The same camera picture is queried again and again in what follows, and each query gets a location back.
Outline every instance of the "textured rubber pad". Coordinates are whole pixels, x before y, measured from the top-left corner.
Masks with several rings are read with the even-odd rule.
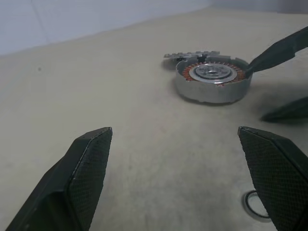
[[[103,188],[111,138],[111,128],[77,138],[6,231],[88,231]]]
[[[274,111],[263,115],[261,118],[268,122],[279,122],[290,119],[308,118],[308,97],[293,101]]]
[[[270,132],[240,127],[254,187],[278,231],[305,230],[308,221],[308,158]]]

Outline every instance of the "fabric surface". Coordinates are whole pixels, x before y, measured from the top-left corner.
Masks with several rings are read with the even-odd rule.
[[[226,106],[181,98],[163,55],[251,61],[307,24],[308,15],[206,8],[0,58],[0,229],[76,137],[111,126],[91,231],[275,230],[242,208],[253,185],[237,129],[268,130],[308,153],[306,124],[259,120],[307,96],[308,50],[255,73],[245,98]]]

